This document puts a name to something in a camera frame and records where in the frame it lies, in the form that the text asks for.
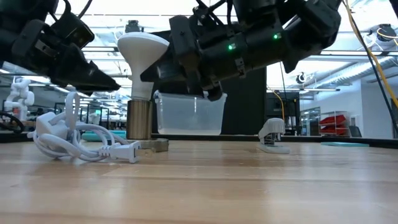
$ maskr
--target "table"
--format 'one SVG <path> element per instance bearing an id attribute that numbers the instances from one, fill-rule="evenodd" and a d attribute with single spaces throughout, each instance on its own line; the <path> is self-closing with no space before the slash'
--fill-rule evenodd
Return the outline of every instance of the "table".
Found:
<path id="1" fill-rule="evenodd" d="M 0 223 L 396 223 L 398 150 L 282 144 L 171 141 L 138 164 L 1 144 Z"/>

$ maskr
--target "transparent plastic bin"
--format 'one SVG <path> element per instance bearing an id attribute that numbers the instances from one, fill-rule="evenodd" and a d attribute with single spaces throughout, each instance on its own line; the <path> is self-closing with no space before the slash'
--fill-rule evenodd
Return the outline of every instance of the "transparent plastic bin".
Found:
<path id="1" fill-rule="evenodd" d="M 219 135 L 227 94 L 217 101 L 194 96 L 154 93 L 160 134 Z"/>

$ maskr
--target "red shelf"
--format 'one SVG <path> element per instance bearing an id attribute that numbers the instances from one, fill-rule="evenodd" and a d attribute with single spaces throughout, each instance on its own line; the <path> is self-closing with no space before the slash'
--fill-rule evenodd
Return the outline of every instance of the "red shelf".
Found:
<path id="1" fill-rule="evenodd" d="M 333 126 L 325 126 L 324 128 L 321 128 L 320 133 L 321 134 L 342 135 L 342 134 L 346 134 L 346 130 L 347 130 L 347 128 L 344 125 L 339 124 L 337 126 L 335 126 L 335 125 L 333 125 Z"/>
<path id="2" fill-rule="evenodd" d="M 321 126 L 335 126 L 339 125 L 341 123 L 344 123 L 346 121 L 346 118 L 344 115 L 337 115 L 337 116 L 329 116 L 319 122 L 319 125 Z"/>

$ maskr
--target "black cable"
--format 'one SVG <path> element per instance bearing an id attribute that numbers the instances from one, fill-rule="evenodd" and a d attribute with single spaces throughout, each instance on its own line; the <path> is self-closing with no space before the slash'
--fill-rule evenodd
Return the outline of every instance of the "black cable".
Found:
<path id="1" fill-rule="evenodd" d="M 92 2 L 93 2 L 93 0 L 88 0 L 86 6 L 83 8 L 83 10 L 79 13 L 79 16 L 77 16 L 77 17 L 82 18 L 86 14 L 86 12 L 87 12 L 87 10 L 90 7 Z"/>
<path id="2" fill-rule="evenodd" d="M 10 127 L 10 126 L 6 126 L 6 125 L 3 124 L 3 123 L 0 123 L 0 128 L 13 131 L 13 132 L 16 133 L 16 134 L 20 134 L 20 133 L 22 133 L 22 132 L 24 131 L 25 126 L 24 126 L 24 124 L 22 124 L 22 122 L 21 122 L 18 118 L 16 118 L 15 116 L 13 116 L 13 115 L 11 115 L 11 114 L 9 114 L 9 113 L 0 111 L 0 118 L 2 118 L 3 116 L 6 116 L 6 117 L 10 118 L 10 123 L 13 122 L 13 121 L 15 121 L 15 122 L 17 123 L 19 129 L 12 128 L 12 127 Z"/>
<path id="3" fill-rule="evenodd" d="M 203 1 L 201 1 L 201 0 L 196 0 L 196 1 L 200 8 L 208 9 L 207 5 L 205 3 L 203 3 Z M 218 25 L 224 25 L 224 23 L 213 12 L 209 12 L 208 14 L 216 21 L 216 23 Z"/>
<path id="4" fill-rule="evenodd" d="M 54 19 L 55 22 L 58 21 L 57 17 L 55 16 L 54 12 L 50 12 L 51 17 Z"/>
<path id="5" fill-rule="evenodd" d="M 289 114 L 288 117 L 290 119 L 290 124 L 292 125 L 292 131 L 293 131 L 293 120 L 290 117 L 290 108 L 289 108 L 289 102 L 287 101 L 286 88 L 285 88 L 285 78 L 284 78 L 284 71 L 282 69 L 282 62 L 279 62 L 279 65 L 280 65 L 280 74 L 282 74 L 282 83 L 284 84 L 285 102 L 286 102 L 287 112 Z"/>
<path id="6" fill-rule="evenodd" d="M 233 2 L 232 2 L 232 0 L 227 0 L 226 3 L 227 3 L 227 5 L 226 5 L 226 7 L 227 7 L 226 20 L 227 20 L 228 25 L 230 26 L 232 24 L 232 22 L 231 22 L 231 11 L 232 11 L 232 7 L 233 7 Z"/>
<path id="7" fill-rule="evenodd" d="M 70 3 L 68 0 L 63 0 L 65 2 L 65 10 L 63 13 L 70 13 L 72 11 L 72 7 L 70 6 Z"/>
<path id="8" fill-rule="evenodd" d="M 226 2 L 226 0 L 220 0 L 218 1 L 216 4 L 209 6 L 209 10 L 208 12 L 213 12 L 214 10 L 216 10 L 218 7 L 222 6 L 224 3 Z"/>
<path id="9" fill-rule="evenodd" d="M 355 22 L 354 18 L 352 18 L 352 19 L 353 19 L 353 24 L 354 24 L 354 27 L 355 27 L 357 33 L 360 34 L 361 32 L 359 31 L 358 26 L 356 25 L 356 22 Z M 392 113 L 392 109 L 391 109 L 390 103 L 388 102 L 388 98 L 387 98 L 386 92 L 384 91 L 383 85 L 381 84 L 379 74 L 378 74 L 378 72 L 377 72 L 377 70 L 376 70 L 376 66 L 373 64 L 373 60 L 372 60 L 372 57 L 371 57 L 371 53 L 369 52 L 369 49 L 368 49 L 368 47 L 366 46 L 365 41 L 363 40 L 362 36 L 361 36 L 361 35 L 358 35 L 358 37 L 359 37 L 360 43 L 362 44 L 362 46 L 364 47 L 364 49 L 365 49 L 365 51 L 366 51 L 366 55 L 368 56 L 368 59 L 369 59 L 371 65 L 372 65 L 373 72 L 374 72 L 374 74 L 376 75 L 377 83 L 379 84 L 379 88 L 380 88 L 381 93 L 382 93 L 382 95 L 383 95 L 384 101 L 386 102 L 388 112 L 390 113 L 390 117 L 391 117 L 391 121 L 392 121 L 392 126 L 394 127 L 394 130 L 398 133 L 398 127 L 397 127 L 396 119 L 395 119 L 395 117 L 394 117 L 394 114 Z"/>

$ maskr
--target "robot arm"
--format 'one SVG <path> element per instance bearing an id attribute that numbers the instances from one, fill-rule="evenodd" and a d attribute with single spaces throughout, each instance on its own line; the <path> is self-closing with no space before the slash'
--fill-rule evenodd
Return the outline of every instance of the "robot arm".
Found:
<path id="1" fill-rule="evenodd" d="M 33 92 L 29 91 L 30 80 L 26 78 L 18 78 L 15 83 L 11 84 L 11 93 L 4 102 L 4 109 L 10 111 L 13 108 L 19 108 L 19 119 L 26 120 L 27 106 L 32 106 L 35 101 Z M 20 97 L 18 102 L 13 102 L 15 97 Z"/>
<path id="2" fill-rule="evenodd" d="M 71 13 L 68 0 L 61 18 L 49 26 L 58 0 L 0 1 L 0 62 L 7 61 L 50 77 L 52 83 L 90 94 L 112 91 L 119 85 L 81 51 L 94 34 Z M 166 53 L 141 74 L 144 82 L 174 85 L 185 82 L 180 93 L 210 100 L 222 95 L 220 81 L 245 77 L 246 72 L 283 61 L 286 72 L 311 54 L 318 54 L 336 39 L 341 0 L 219 0 L 206 6 L 197 0 L 193 15 L 170 19 Z M 227 4 L 228 23 L 213 11 Z M 238 23 L 231 22 L 235 8 Z"/>
<path id="3" fill-rule="evenodd" d="M 63 1 L 65 11 L 51 26 L 45 19 L 55 12 L 58 0 L 0 1 L 0 68 L 10 62 L 86 94 L 118 90 L 111 77 L 86 61 L 81 49 L 95 36 Z"/>
<path id="4" fill-rule="evenodd" d="M 155 33 L 168 39 L 169 49 L 141 74 L 142 81 L 185 81 L 180 93 L 203 97 L 206 90 L 217 100 L 224 79 L 280 61 L 291 72 L 299 60 L 333 44 L 341 22 L 341 0 L 220 0 L 210 7 L 197 2 L 193 16 L 175 16 L 169 33 Z M 238 23 L 228 18 L 223 24 L 213 14 L 224 3 L 227 15 L 234 6 Z"/>

